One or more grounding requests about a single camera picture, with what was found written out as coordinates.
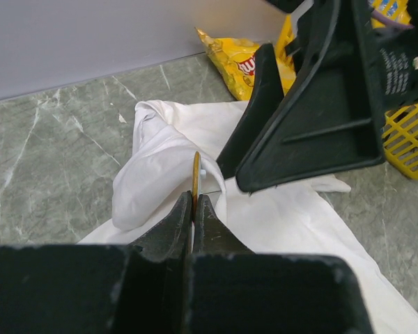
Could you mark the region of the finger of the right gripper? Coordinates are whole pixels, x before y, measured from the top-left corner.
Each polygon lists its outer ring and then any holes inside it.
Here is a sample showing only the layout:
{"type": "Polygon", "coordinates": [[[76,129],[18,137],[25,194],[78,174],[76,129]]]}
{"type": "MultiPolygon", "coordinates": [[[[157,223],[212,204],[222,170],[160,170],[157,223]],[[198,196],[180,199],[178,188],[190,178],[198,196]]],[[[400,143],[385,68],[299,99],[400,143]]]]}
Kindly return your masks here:
{"type": "Polygon", "coordinates": [[[224,179],[235,176],[240,162],[284,98],[272,44],[261,45],[254,54],[254,86],[247,107],[217,158],[224,179]]]}

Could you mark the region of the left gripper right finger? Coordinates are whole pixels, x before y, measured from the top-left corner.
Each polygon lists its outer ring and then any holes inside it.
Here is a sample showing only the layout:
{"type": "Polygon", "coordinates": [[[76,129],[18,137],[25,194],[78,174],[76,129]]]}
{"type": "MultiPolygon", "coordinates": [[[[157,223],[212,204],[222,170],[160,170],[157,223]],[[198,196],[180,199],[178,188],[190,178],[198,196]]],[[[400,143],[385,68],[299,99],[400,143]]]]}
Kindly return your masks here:
{"type": "Polygon", "coordinates": [[[193,253],[253,254],[217,217],[209,196],[201,194],[194,214],[193,253]]]}

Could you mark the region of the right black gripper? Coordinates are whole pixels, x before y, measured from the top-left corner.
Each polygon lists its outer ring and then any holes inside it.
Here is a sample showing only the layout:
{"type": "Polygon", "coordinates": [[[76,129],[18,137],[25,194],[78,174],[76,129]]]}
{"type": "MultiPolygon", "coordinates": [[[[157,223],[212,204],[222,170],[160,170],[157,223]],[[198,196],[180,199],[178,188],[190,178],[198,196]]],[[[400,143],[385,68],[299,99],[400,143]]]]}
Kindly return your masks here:
{"type": "Polygon", "coordinates": [[[241,191],[384,160],[382,108],[418,102],[418,1],[411,25],[373,28],[366,1],[315,1],[285,48],[296,80],[283,92],[277,62],[264,60],[264,98],[278,106],[240,162],[241,191]]]}

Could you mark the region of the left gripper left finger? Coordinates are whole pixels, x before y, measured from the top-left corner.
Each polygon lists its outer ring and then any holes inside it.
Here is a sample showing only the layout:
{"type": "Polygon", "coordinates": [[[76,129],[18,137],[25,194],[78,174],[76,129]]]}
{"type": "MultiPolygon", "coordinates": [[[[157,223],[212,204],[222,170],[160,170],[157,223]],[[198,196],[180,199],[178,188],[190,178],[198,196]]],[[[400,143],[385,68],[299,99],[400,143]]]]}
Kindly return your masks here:
{"type": "Polygon", "coordinates": [[[192,194],[183,192],[171,211],[155,226],[130,243],[148,261],[180,259],[190,251],[192,194]]]}

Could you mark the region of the white t-shirt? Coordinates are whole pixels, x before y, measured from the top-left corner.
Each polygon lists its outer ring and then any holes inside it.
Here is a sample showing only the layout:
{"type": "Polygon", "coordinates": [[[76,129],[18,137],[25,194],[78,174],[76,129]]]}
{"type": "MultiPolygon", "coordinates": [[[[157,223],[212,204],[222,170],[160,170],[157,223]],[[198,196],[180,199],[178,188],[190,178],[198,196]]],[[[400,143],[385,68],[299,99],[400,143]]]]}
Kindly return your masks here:
{"type": "Polygon", "coordinates": [[[418,333],[418,313],[384,277],[349,227],[321,197],[350,191],[334,175],[291,182],[252,195],[216,164],[246,108],[245,102],[139,102],[134,109],[132,155],[113,182],[111,218],[84,244],[128,244],[162,220],[192,183],[194,155],[207,173],[217,217],[257,253],[307,253],[344,259],[358,277],[377,333],[418,333]]]}

